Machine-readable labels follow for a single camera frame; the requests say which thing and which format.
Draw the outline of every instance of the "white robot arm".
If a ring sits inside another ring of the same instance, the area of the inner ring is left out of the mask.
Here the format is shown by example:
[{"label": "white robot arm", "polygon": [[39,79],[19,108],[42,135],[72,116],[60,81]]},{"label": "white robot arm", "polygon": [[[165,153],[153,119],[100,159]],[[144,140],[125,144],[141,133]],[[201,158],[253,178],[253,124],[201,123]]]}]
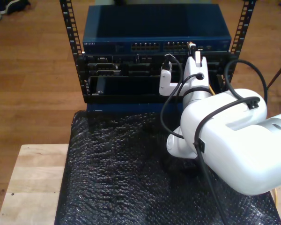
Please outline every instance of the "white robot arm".
[{"label": "white robot arm", "polygon": [[[170,135],[167,140],[168,152],[181,158],[198,156],[194,142],[200,122],[237,100],[230,91],[211,96],[204,90],[208,89],[207,62],[205,57],[200,63],[198,59],[198,52],[188,58],[184,79],[192,74],[201,74],[203,79],[189,79],[180,92],[184,110],[181,126],[174,132],[184,139]],[[170,83],[168,75],[170,71],[162,69],[163,95],[169,95],[177,86]],[[199,144],[204,162],[228,185],[242,194],[258,195],[281,185],[281,114],[266,120],[266,103],[259,94],[247,89],[235,91],[243,98],[259,97],[258,107],[249,109],[242,103],[213,116],[202,127]]]}]

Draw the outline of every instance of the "black cable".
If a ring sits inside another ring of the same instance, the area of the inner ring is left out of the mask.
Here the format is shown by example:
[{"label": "black cable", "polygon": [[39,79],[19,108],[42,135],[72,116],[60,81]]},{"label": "black cable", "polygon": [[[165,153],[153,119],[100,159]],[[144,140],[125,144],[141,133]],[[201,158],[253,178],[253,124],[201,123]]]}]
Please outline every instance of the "black cable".
[{"label": "black cable", "polygon": [[168,103],[171,101],[171,99],[173,98],[174,94],[176,93],[176,91],[178,90],[178,88],[180,87],[180,84],[182,83],[183,81],[183,69],[182,69],[182,66],[180,64],[180,62],[174,58],[173,56],[170,58],[170,61],[173,61],[175,63],[177,63],[178,67],[179,67],[179,72],[180,72],[180,79],[179,79],[179,82],[177,84],[177,86],[174,88],[174,90],[172,91],[172,93],[170,94],[170,96],[168,97],[168,99],[165,101],[164,105],[163,105],[163,108],[161,109],[161,112],[160,112],[160,122],[161,122],[161,125],[162,127],[167,131],[169,132],[170,134],[176,136],[176,137],[179,137],[179,138],[182,138],[183,139],[183,136],[180,135],[180,134],[176,134],[175,132],[171,131],[164,123],[163,121],[163,114],[164,114],[164,110],[166,108],[166,106],[168,105]]},{"label": "black cable", "polygon": [[178,89],[178,91],[177,91],[177,95],[176,95],[176,96],[179,97],[179,94],[180,94],[180,92],[181,92],[183,86],[185,85],[185,83],[186,83],[189,79],[191,79],[191,78],[193,78],[193,77],[196,77],[196,76],[198,76],[198,75],[202,76],[201,74],[193,74],[193,75],[189,75],[187,78],[185,78],[184,81],[182,82],[182,84],[180,85],[180,87],[179,87],[179,89]]},{"label": "black cable", "polygon": [[205,92],[208,92],[209,94],[212,95],[212,93],[211,93],[211,91],[210,91],[209,88],[196,87],[196,88],[188,89],[188,90],[183,94],[183,97],[185,97],[185,96],[188,95],[189,93],[192,93],[192,92],[195,92],[195,91],[205,91]]},{"label": "black cable", "polygon": [[200,132],[201,132],[201,129],[203,128],[204,124],[210,120],[211,118],[213,118],[216,114],[228,109],[228,108],[231,108],[235,105],[238,105],[238,104],[241,104],[241,103],[249,103],[249,102],[252,102],[252,101],[257,101],[259,102],[260,101],[260,98],[259,97],[245,97],[245,98],[242,98],[242,99],[239,99],[239,100],[236,100],[234,102],[231,102],[227,105],[224,105],[222,106],[221,108],[213,111],[212,113],[210,113],[209,115],[207,115],[198,125],[197,129],[196,129],[196,132],[195,132],[195,142],[194,142],[194,146],[196,148],[196,151],[197,151],[197,155],[198,155],[198,158],[199,158],[199,162],[201,164],[201,167],[202,167],[202,170],[203,170],[203,173],[204,173],[204,176],[208,182],[208,185],[209,185],[209,188],[210,188],[210,191],[214,197],[214,200],[215,200],[215,203],[216,203],[216,206],[217,206],[217,209],[220,213],[220,216],[222,218],[222,221],[223,223],[226,225],[228,224],[227,222],[227,218],[225,216],[225,213],[222,209],[222,206],[221,206],[221,203],[218,199],[218,197],[216,196],[215,194],[215,191],[214,191],[214,187],[213,187],[213,184],[211,182],[211,179],[210,179],[210,176],[209,176],[209,170],[208,170],[208,167],[206,166],[205,162],[204,162],[204,159],[203,159],[203,156],[202,156],[202,149],[200,149],[199,147],[199,135],[200,135]]},{"label": "black cable", "polygon": [[234,63],[243,63],[243,64],[246,64],[248,66],[250,66],[259,76],[259,78],[261,79],[261,82],[262,82],[262,86],[263,86],[263,91],[264,91],[264,101],[266,102],[267,104],[267,87],[266,87],[266,81],[262,75],[262,73],[260,72],[260,70],[254,66],[252,63],[246,61],[246,60],[232,60],[230,62],[227,63],[225,69],[224,69],[224,78],[225,78],[225,82],[226,82],[226,85],[228,87],[228,89],[231,91],[231,93],[234,95],[234,97],[236,97],[237,99],[242,99],[243,97],[241,97],[239,94],[236,93],[236,91],[234,90],[234,88],[231,86],[230,82],[229,82],[229,79],[228,79],[228,72],[229,72],[229,69],[231,67],[232,64]]}]

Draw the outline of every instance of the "yellow cable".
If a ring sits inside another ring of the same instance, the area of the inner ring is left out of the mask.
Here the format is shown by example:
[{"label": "yellow cable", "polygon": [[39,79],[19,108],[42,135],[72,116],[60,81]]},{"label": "yellow cable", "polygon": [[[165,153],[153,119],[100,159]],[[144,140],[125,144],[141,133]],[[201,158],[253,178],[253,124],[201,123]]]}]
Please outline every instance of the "yellow cable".
[{"label": "yellow cable", "polygon": [[210,85],[209,85],[209,90],[212,93],[212,95],[215,95],[215,92],[214,92],[214,90],[212,90],[212,87]]},{"label": "yellow cable", "polygon": [[276,208],[278,207],[278,192],[277,192],[277,189],[273,189],[274,191],[274,196],[275,196],[275,206]]}]

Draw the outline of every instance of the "wooden floor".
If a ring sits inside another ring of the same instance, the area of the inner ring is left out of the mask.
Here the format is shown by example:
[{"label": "wooden floor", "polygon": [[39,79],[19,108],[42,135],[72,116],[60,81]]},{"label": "wooden floor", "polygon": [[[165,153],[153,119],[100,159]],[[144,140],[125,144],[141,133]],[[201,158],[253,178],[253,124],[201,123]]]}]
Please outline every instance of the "wooden floor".
[{"label": "wooden floor", "polygon": [[[91,0],[73,0],[82,37]],[[232,36],[243,2],[217,0]],[[85,110],[59,1],[31,0],[32,9],[0,21],[0,208],[22,144],[68,143],[74,113]],[[240,56],[269,83],[281,67],[281,8],[259,0]],[[237,66],[232,84],[262,94],[257,76]],[[281,78],[269,91],[269,115],[281,113]]]}]

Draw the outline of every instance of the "table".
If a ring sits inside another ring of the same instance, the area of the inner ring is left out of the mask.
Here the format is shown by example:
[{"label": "table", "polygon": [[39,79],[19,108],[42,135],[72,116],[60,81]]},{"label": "table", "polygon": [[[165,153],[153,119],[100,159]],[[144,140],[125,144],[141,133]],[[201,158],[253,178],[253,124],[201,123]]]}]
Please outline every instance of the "table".
[{"label": "table", "polygon": [[52,225],[68,144],[22,145],[0,212],[0,225]]}]

